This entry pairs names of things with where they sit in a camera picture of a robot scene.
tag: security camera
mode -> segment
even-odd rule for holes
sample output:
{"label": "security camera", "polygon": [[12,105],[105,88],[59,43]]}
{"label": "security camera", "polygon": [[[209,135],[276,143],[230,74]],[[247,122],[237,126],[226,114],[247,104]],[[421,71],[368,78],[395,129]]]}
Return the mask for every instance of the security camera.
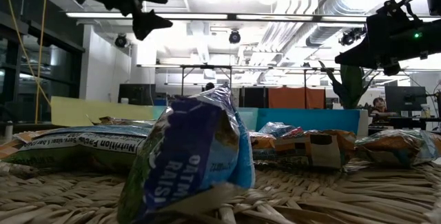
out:
{"label": "security camera", "polygon": [[240,42],[240,34],[238,30],[233,30],[231,34],[229,34],[229,42],[231,44],[237,44]]}
{"label": "security camera", "polygon": [[130,45],[130,42],[127,40],[126,34],[119,33],[118,37],[115,39],[115,46],[118,48],[126,48]]}

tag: computer monitor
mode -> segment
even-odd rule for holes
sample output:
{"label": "computer monitor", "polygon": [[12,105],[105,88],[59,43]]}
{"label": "computer monitor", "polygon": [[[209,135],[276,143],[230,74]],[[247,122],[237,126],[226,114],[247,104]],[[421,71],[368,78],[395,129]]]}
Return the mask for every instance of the computer monitor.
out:
{"label": "computer monitor", "polygon": [[427,103],[426,88],[416,86],[385,86],[388,112],[420,111]]}

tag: ceiling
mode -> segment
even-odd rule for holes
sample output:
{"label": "ceiling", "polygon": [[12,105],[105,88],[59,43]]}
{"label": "ceiling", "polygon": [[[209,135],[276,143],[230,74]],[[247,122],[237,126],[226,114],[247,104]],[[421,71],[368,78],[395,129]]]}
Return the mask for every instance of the ceiling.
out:
{"label": "ceiling", "polygon": [[[74,0],[51,1],[66,12],[107,11],[102,4],[93,0],[87,0],[82,6]],[[374,13],[384,1],[386,0],[169,0],[163,6],[145,3],[144,11],[154,9],[156,12],[355,15]],[[415,0],[412,8],[418,15],[428,15],[426,0]],[[109,39],[125,32],[133,43],[142,44],[132,34],[131,20],[79,21],[94,24],[95,30]],[[173,22],[172,28],[154,30],[148,37],[154,42],[157,58],[161,63],[194,63],[205,54],[211,64],[232,61],[238,65],[300,66],[308,62],[311,66],[319,66],[320,59],[327,66],[338,67],[334,63],[335,56],[356,45],[342,47],[338,43],[342,32],[353,25],[261,21]],[[239,31],[240,43],[229,43],[228,37],[232,30]],[[441,69],[441,64],[434,63],[432,57],[425,61],[406,61],[402,67]],[[195,73],[203,75],[202,70]],[[297,77],[286,72],[276,75],[271,72],[241,72],[235,76],[237,81],[250,83],[269,78],[275,83],[303,80],[302,76]],[[323,76],[313,75],[311,78],[320,81]]]}

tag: wicker mat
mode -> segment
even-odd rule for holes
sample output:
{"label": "wicker mat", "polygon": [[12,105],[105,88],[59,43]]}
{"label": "wicker mat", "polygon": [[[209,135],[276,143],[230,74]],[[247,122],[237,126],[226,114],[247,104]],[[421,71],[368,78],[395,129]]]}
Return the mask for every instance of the wicker mat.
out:
{"label": "wicker mat", "polygon": [[[441,167],[347,172],[256,166],[256,187],[188,223],[441,223]],[[0,224],[117,223],[124,178],[0,163]]]}

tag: desk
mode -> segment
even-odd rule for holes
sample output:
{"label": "desk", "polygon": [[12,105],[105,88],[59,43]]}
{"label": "desk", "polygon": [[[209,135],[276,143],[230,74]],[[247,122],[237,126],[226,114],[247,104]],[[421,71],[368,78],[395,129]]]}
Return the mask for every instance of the desk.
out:
{"label": "desk", "polygon": [[428,122],[441,122],[441,118],[418,117],[389,117],[388,120],[394,129],[420,128],[421,130],[426,130],[426,124]]}

